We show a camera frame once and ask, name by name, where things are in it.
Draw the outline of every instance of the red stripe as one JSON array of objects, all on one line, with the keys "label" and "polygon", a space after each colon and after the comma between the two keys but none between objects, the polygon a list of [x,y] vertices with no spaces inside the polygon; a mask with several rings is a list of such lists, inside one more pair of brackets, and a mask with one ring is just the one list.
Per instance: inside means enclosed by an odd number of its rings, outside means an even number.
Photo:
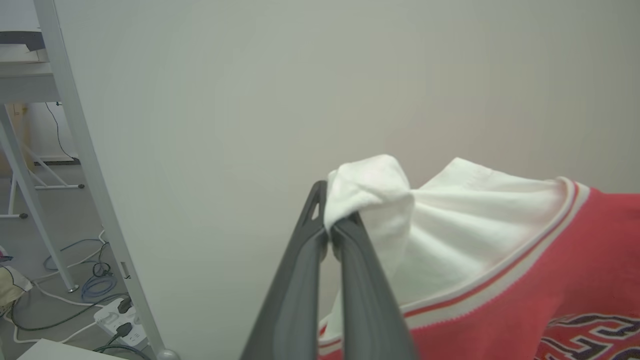
[{"label": "red stripe", "polygon": [[[517,264],[519,264],[524,258],[526,258],[533,250],[535,250],[538,247],[538,245],[540,245],[544,240],[546,240],[549,237],[549,235],[552,234],[560,225],[562,225],[562,223],[564,223],[566,218],[569,216],[569,214],[573,210],[573,207],[575,205],[576,200],[578,199],[578,192],[579,192],[578,185],[573,181],[572,181],[572,183],[573,183],[573,188],[574,188],[575,191],[574,191],[574,194],[573,194],[573,199],[572,199],[572,202],[571,202],[571,206],[569,207],[569,210],[567,210],[567,212],[564,214],[562,219],[560,219],[560,221],[558,221],[558,223],[554,227],[549,229],[549,231],[547,231],[540,238],[540,240],[538,240],[538,242],[535,245],[533,245],[529,250],[527,250],[524,254],[522,254],[518,259],[516,259],[514,262],[509,264],[509,266],[507,266],[505,269],[500,271],[494,277],[492,277],[491,279],[489,279],[486,282],[482,283],[480,286],[474,288],[473,290],[471,290],[471,291],[469,291],[467,293],[464,293],[464,294],[462,294],[462,295],[460,295],[458,297],[454,297],[453,299],[450,299],[450,300],[446,300],[446,301],[443,301],[443,302],[439,302],[437,304],[433,304],[433,305],[430,305],[430,306],[425,306],[425,307],[421,307],[419,309],[408,311],[408,312],[406,312],[404,314],[404,317],[405,318],[409,318],[411,316],[415,316],[415,315],[418,315],[418,314],[426,313],[427,311],[441,309],[443,307],[447,307],[447,306],[451,306],[453,304],[457,304],[457,303],[461,302],[462,300],[465,300],[465,299],[467,299],[467,298],[479,293],[480,291],[486,289],[487,287],[489,287],[489,285],[495,283],[498,279],[500,279],[502,276],[504,276],[506,273],[508,273]],[[338,340],[332,341],[331,343],[320,345],[319,347],[321,347],[321,348],[329,347],[331,345],[335,345],[335,344],[339,343],[340,341],[341,340],[338,339]]]}]

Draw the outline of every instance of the table leg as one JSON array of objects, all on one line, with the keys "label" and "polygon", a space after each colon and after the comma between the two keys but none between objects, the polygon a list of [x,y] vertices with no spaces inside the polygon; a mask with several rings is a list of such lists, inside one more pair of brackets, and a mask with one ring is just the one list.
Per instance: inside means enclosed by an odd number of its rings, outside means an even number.
[{"label": "table leg", "polygon": [[47,246],[47,250],[49,250],[49,253],[51,254],[53,262],[58,267],[58,271],[60,271],[60,275],[65,282],[67,290],[72,292],[78,289],[78,285],[76,285],[73,278],[71,278],[69,270],[67,269],[67,264],[62,261],[60,250],[58,250],[53,244],[52,238],[47,232],[48,227],[46,225],[45,218],[43,217],[42,205],[38,198],[38,194],[36,193],[36,189],[33,186],[33,182],[31,181],[29,169],[24,163],[24,158],[20,152],[18,139],[16,139],[15,133],[13,132],[13,126],[11,125],[9,114],[6,112],[3,104],[0,104],[0,106],[0,145],[2,145],[2,148],[4,149],[4,154],[9,161],[9,165],[11,165],[11,169],[15,175],[15,179],[18,181],[18,185],[20,185],[24,201],[27,203],[27,207],[31,212],[33,221],[35,222],[36,227],[40,232],[40,236],[42,237],[42,241],[44,241],[44,244]]}]

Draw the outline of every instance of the power strip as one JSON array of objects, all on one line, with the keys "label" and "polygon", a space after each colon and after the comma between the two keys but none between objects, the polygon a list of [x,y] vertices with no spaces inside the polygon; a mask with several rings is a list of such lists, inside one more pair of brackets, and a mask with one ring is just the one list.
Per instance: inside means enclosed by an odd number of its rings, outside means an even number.
[{"label": "power strip", "polygon": [[122,300],[116,299],[110,302],[93,314],[93,319],[109,336],[114,336],[120,325],[130,322],[133,325],[131,332],[123,338],[118,338],[117,342],[142,350],[148,345],[147,335],[140,323],[140,319],[136,315],[135,307],[131,306],[126,313],[120,314],[118,305]]}]

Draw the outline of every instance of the jersey logo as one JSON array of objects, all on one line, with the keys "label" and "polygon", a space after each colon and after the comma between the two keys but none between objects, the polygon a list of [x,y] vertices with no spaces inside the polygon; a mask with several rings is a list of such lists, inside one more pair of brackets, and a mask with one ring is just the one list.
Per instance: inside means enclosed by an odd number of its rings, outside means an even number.
[{"label": "jersey logo", "polygon": [[640,360],[640,319],[569,315],[552,320],[535,360]]}]

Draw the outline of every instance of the red and white shirt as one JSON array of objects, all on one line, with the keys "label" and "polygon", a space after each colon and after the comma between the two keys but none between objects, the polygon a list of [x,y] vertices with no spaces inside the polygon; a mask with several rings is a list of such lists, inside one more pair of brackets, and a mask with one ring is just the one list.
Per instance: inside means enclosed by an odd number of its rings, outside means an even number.
[{"label": "red and white shirt", "polygon": [[[640,195],[455,159],[411,190],[390,156],[329,176],[359,210],[421,359],[640,359]],[[341,359],[338,294],[319,358]]]}]

